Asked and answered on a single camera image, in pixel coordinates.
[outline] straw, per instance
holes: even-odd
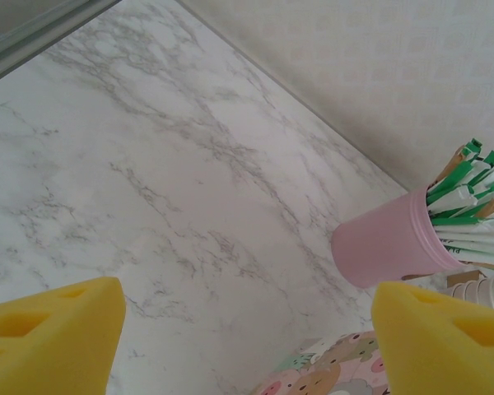
[[[426,192],[431,224],[459,261],[494,270],[494,151],[461,146]]]

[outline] paper straw wrapper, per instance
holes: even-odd
[[[483,196],[481,199],[478,200],[478,203],[476,205],[468,206],[465,208],[462,208],[458,212],[456,212],[454,215],[450,216],[450,218],[455,218],[457,216],[462,216],[465,212],[472,210],[476,206],[481,206],[482,204],[489,203],[492,199],[494,199],[494,192],[490,192],[487,195]]]
[[[478,194],[483,188],[487,188],[490,184],[494,182],[494,171],[492,171],[487,177],[481,180],[475,187],[474,193]]]
[[[494,244],[484,244],[477,241],[458,241],[442,239],[445,247],[469,249],[480,253],[494,253]]]
[[[480,235],[470,233],[455,233],[438,231],[437,237],[445,240],[478,241],[479,243],[494,244],[494,235]]]
[[[486,223],[474,225],[434,225],[436,232],[452,232],[452,233],[481,233],[485,235],[494,235],[494,227]]]
[[[468,186],[461,185],[430,204],[428,211],[431,214],[437,214],[443,211],[454,210],[455,208],[472,206],[477,202],[478,200],[472,196]]]
[[[426,199],[430,199],[433,202],[435,195],[439,195],[444,191],[456,186],[465,175],[467,175],[473,168],[472,163],[464,160],[454,167],[452,172],[444,177],[439,183],[429,187],[427,191]]]
[[[447,248],[450,255],[462,262],[482,262],[494,265],[494,255],[457,248]]]
[[[488,218],[494,214],[494,199],[492,199],[487,205],[478,211],[474,216],[476,218]]]
[[[436,180],[432,184],[437,184],[439,183],[444,177],[452,173],[452,171],[455,169],[455,167],[461,163],[464,159],[465,156],[461,153],[463,150],[464,146],[460,146],[457,151],[454,153],[454,156],[450,159],[448,164],[445,166],[445,168],[439,173],[437,176]]]
[[[491,166],[488,163],[476,160],[473,162],[473,169],[468,172],[468,174],[463,178],[462,182],[468,184],[483,171],[488,171],[490,169]]]
[[[469,262],[469,261],[461,261],[465,265],[474,265],[477,267],[485,267],[486,269],[491,269],[494,270],[494,265],[491,265],[490,263],[483,263],[483,262]]]

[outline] cartoon print fabric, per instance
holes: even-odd
[[[387,395],[375,332],[305,341],[252,395]]]

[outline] gray marble veining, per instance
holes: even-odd
[[[108,394],[247,393],[371,325],[329,236],[402,191],[177,3],[128,0],[0,81],[0,302],[117,276]]]

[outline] marble countertop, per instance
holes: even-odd
[[[368,328],[329,236],[402,192],[173,0],[0,81],[0,302],[117,276],[108,394],[247,393],[301,339]]]

